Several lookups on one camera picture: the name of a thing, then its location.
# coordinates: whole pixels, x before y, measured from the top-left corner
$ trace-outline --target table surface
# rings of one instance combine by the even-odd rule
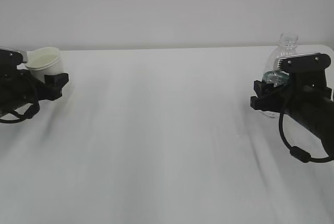
[[[249,107],[274,48],[62,52],[64,96],[0,125],[0,223],[333,223],[333,163]]]

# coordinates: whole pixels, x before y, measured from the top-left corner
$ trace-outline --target white table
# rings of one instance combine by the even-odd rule
[[[334,163],[292,158],[249,107],[273,49],[62,52],[64,96],[0,125],[0,223],[333,223]]]

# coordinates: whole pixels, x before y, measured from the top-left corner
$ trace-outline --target white wall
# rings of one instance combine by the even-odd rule
[[[0,0],[0,45],[33,50],[274,44],[334,47],[334,0]]]

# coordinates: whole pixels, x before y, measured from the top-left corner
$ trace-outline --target plastic bottle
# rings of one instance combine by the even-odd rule
[[[262,81],[266,83],[273,83],[274,87],[283,85],[289,79],[289,74],[277,70],[274,67],[275,60],[278,58],[290,56],[296,54],[296,48],[298,46],[298,35],[293,33],[282,33],[278,41],[277,48],[269,56],[267,64],[264,70]],[[277,118],[279,113],[264,112],[264,114],[270,118]]]

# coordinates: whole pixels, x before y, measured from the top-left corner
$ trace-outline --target white paper cup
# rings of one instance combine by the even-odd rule
[[[58,48],[41,48],[30,52],[26,68],[33,77],[45,83],[44,75],[57,75],[64,72],[61,52]]]

